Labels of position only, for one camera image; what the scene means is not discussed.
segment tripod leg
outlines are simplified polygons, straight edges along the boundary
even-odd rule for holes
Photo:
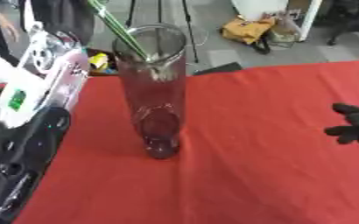
[[[182,6],[184,7],[185,19],[187,20],[187,29],[189,30],[190,40],[192,41],[192,47],[194,49],[194,62],[199,63],[199,56],[197,55],[196,44],[194,43],[194,31],[192,30],[192,18],[187,8],[187,0],[182,0]]]
[[[162,0],[158,0],[158,22],[160,24],[163,22],[162,9],[163,9]],[[163,50],[162,50],[162,45],[161,45],[161,36],[160,36],[159,29],[157,29],[157,48],[158,48],[159,57],[162,57],[163,56]]]
[[[128,17],[128,20],[125,22],[125,25],[127,27],[130,27],[132,25],[133,14],[135,13],[135,6],[136,6],[136,0],[131,0],[129,17]]]
[[[162,0],[158,0],[158,22],[161,24],[163,22],[163,5]]]

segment red tablecloth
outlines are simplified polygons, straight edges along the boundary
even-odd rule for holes
[[[148,158],[117,78],[88,81],[17,224],[359,223],[359,145],[323,128],[359,105],[359,62],[188,79],[180,154]]]

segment green straw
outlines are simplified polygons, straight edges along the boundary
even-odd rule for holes
[[[140,58],[147,60],[148,56],[141,45],[126,31],[126,28],[111,15],[104,5],[98,0],[88,0],[89,5],[94,8],[95,14],[114,32],[131,50]]]

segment robotic hand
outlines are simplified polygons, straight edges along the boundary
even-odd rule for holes
[[[337,126],[325,129],[325,132],[332,137],[338,137],[339,144],[350,144],[359,142],[359,107],[343,103],[335,103],[333,110],[344,116],[349,126]]]
[[[31,4],[26,8],[32,11]],[[30,44],[0,89],[0,223],[16,219],[42,179],[88,78],[80,40],[70,32],[46,31],[33,15],[29,19]]]

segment floor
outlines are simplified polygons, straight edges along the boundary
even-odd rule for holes
[[[192,48],[188,47],[188,72],[238,62],[242,67],[291,65],[314,62],[359,60],[359,34],[343,35],[339,45],[326,45],[328,28],[313,28],[306,42],[297,43],[293,48],[274,48],[269,55],[260,55],[242,44],[222,38],[217,30],[235,16],[230,0],[187,0],[193,19],[193,29],[201,62],[194,64]],[[187,33],[186,21],[180,0],[165,0],[164,21],[181,27]],[[107,8],[116,18],[124,22],[129,11],[130,0],[109,0]],[[9,5],[0,4],[0,11],[18,24],[18,11]],[[157,21],[157,0],[137,0],[134,25],[150,24]],[[109,50],[112,33],[97,18],[95,35],[91,47]],[[11,44],[14,55],[21,55],[28,44],[23,36],[18,44]]]

